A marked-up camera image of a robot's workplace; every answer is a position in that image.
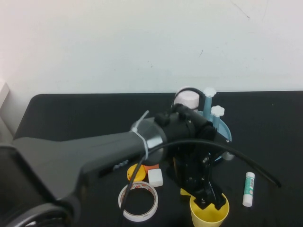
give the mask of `black tabletop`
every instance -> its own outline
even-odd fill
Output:
[[[173,94],[65,94],[32,98],[15,138],[64,141],[129,130],[145,110],[151,115],[170,107]],[[278,189],[239,159],[223,162],[213,171],[230,203],[227,226],[303,226],[303,92],[219,93],[213,105],[225,108],[222,118],[232,132],[233,146],[278,177]],[[188,201],[165,174],[156,188],[159,207],[143,223],[124,226],[193,226]],[[116,223],[117,198],[127,184],[127,167],[100,179],[89,188],[76,226],[108,227]],[[256,173],[253,206],[242,206],[245,173]]]

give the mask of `glue stick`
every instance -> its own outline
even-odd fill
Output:
[[[255,174],[247,172],[245,177],[245,187],[243,195],[243,205],[246,207],[252,206],[252,195],[254,193]]]

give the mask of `yellow cup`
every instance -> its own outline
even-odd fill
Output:
[[[229,212],[229,203],[224,194],[222,194],[226,203],[217,210],[213,204],[202,210],[196,205],[194,196],[190,197],[190,212],[195,227],[218,227],[222,224]]]

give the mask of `black cable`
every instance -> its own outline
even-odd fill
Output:
[[[242,154],[241,152],[237,151],[236,149],[230,148],[226,145],[223,144],[219,144],[219,143],[215,143],[213,141],[210,140],[203,140],[203,139],[187,139],[187,140],[177,140],[174,142],[170,142],[170,143],[166,143],[166,144],[160,144],[156,147],[154,147],[153,149],[151,149],[149,151],[149,155],[153,154],[154,152],[156,152],[157,150],[161,149],[161,148],[166,148],[166,147],[171,147],[171,146],[175,146],[175,145],[181,145],[181,144],[204,144],[204,145],[209,145],[215,148],[220,148],[223,150],[226,150],[230,153],[232,153],[233,155],[235,155],[236,157],[238,157],[239,159],[241,159],[242,161],[246,162],[249,166],[251,166],[253,169],[255,169],[257,172],[259,172],[259,174],[261,174],[264,178],[268,179],[270,182],[276,184],[279,188],[281,187],[281,183],[279,182],[278,179],[276,179],[273,175],[271,175],[268,171],[266,171],[263,167],[261,167],[258,163],[256,163],[255,161],[253,161],[251,158],[249,158],[248,156]],[[142,165],[143,161],[145,160],[145,154],[142,157],[142,159],[140,160],[140,162],[138,163],[138,165],[136,166],[133,175],[129,181],[129,184],[126,188],[125,191],[125,195],[121,204],[121,209],[120,209],[120,214],[119,214],[119,219],[118,219],[118,227],[122,226],[122,221],[123,221],[123,212],[125,210],[125,206],[126,206],[126,199],[127,196],[130,192],[130,189],[133,185],[134,182],[134,178],[137,175],[140,166]]]

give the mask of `white cap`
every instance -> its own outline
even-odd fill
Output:
[[[197,109],[199,106],[199,98],[200,96],[194,91],[182,91],[175,98],[174,104],[180,103],[182,105],[187,106],[190,109]]]
[[[221,117],[224,115],[225,109],[223,107],[220,107],[219,105],[213,106],[210,113],[215,117]]]
[[[217,94],[217,91],[213,87],[207,87],[203,90],[203,93],[206,97],[214,97],[215,94]]]
[[[255,179],[255,174],[252,173],[252,172],[247,172],[247,173],[245,174],[245,177],[252,177],[252,178]]]
[[[242,204],[246,207],[251,207],[252,206],[252,195],[244,194]]]

